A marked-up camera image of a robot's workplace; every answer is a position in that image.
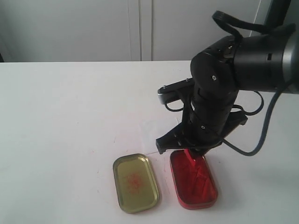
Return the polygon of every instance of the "white table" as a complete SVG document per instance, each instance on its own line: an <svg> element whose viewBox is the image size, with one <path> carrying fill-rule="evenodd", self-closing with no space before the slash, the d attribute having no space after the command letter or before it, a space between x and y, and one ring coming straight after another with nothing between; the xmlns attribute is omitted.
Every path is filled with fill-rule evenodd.
<svg viewBox="0 0 299 224"><path fill-rule="evenodd" d="M279 99L256 156L225 145L207 154L219 190L213 207L179 205L167 152L149 155L159 205L134 215L119 208L114 160L142 153L144 122L180 117L160 105L157 89L189 76L189 62L0 64L0 223L298 223L298 95ZM273 94L263 95L267 105ZM240 92L237 103L250 111L260 101ZM264 113L228 139L253 149Z"/></svg>

